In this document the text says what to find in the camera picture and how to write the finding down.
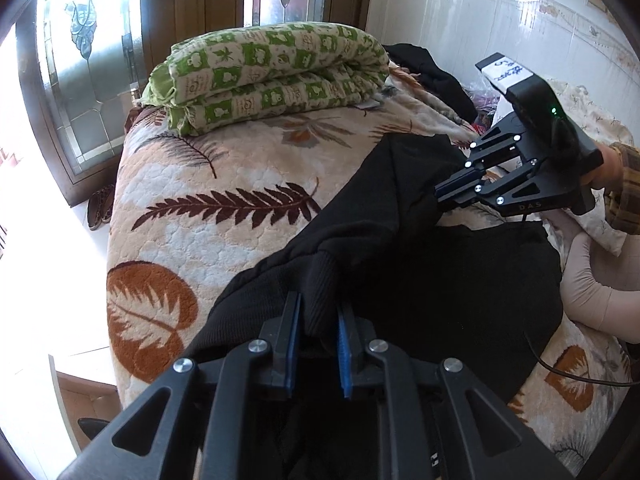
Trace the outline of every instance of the metal screw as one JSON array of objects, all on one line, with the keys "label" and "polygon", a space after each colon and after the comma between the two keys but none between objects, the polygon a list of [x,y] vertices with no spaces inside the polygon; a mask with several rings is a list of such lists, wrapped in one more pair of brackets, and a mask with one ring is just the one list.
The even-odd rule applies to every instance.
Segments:
[{"label": "metal screw", "polygon": [[444,359],[444,369],[447,372],[451,372],[452,374],[457,374],[462,371],[463,365],[462,361],[456,359],[455,357],[450,357],[448,359]]},{"label": "metal screw", "polygon": [[376,354],[382,354],[382,352],[389,350],[389,343],[384,339],[373,339],[369,342],[369,350]]},{"label": "metal screw", "polygon": [[264,352],[267,348],[269,348],[269,343],[264,339],[254,339],[249,343],[249,352],[253,352],[254,354]]},{"label": "metal screw", "polygon": [[193,368],[193,361],[191,359],[187,359],[186,357],[181,357],[174,363],[174,370],[179,374],[188,372],[192,368]]}]

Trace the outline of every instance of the black garment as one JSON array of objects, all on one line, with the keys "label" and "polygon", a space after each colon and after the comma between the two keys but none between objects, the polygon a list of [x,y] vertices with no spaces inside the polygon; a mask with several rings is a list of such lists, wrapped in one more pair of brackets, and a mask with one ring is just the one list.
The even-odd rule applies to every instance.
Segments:
[{"label": "black garment", "polygon": [[238,274],[216,301],[187,355],[206,360],[256,337],[303,295],[305,333],[335,331],[336,306],[411,356],[455,356],[503,400],[534,365],[562,317],[557,252],[541,224],[472,232],[434,228],[434,184],[462,168],[445,136],[387,134],[343,190],[287,246]]},{"label": "black garment", "polygon": [[383,46],[394,63],[420,74],[418,82],[428,92],[439,97],[465,121],[472,124],[476,120],[478,111],[458,80],[440,70],[427,49],[409,43]]}]

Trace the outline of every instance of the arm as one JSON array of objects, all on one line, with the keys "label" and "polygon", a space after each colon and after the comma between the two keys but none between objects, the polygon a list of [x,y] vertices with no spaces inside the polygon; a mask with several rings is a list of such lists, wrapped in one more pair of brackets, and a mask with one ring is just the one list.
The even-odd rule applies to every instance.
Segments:
[{"label": "arm", "polygon": [[640,234],[640,151],[616,142],[598,144],[604,164],[582,178],[583,184],[605,190],[607,222],[619,231]]},{"label": "arm", "polygon": [[598,283],[591,272],[591,238],[574,238],[560,283],[564,311],[569,319],[629,343],[640,342],[640,291],[615,290]]}]

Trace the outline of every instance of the folded blanket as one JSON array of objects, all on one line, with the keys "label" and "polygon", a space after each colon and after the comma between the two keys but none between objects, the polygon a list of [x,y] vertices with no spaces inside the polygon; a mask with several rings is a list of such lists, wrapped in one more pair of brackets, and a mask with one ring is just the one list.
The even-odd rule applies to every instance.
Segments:
[{"label": "folded blanket", "polygon": [[210,32],[172,47],[141,99],[169,126],[197,135],[284,113],[360,103],[388,75],[372,35],[335,23],[283,23]]}]

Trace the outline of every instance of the quilted bedspread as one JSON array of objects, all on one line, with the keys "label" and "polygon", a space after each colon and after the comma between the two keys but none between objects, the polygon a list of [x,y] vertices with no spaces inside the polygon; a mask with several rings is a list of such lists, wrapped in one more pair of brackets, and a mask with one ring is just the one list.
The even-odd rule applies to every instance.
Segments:
[{"label": "quilted bedspread", "polygon": [[[156,110],[127,135],[108,249],[108,325],[118,390],[128,405],[188,345],[238,272],[286,245],[351,178],[388,131],[476,138],[450,108],[392,69],[379,105],[317,110],[180,137]],[[504,222],[480,206],[442,225]],[[546,224],[551,243],[561,234]],[[626,381],[617,340],[566,317],[542,358],[584,377]],[[577,473],[626,391],[537,366],[510,408]]]}]

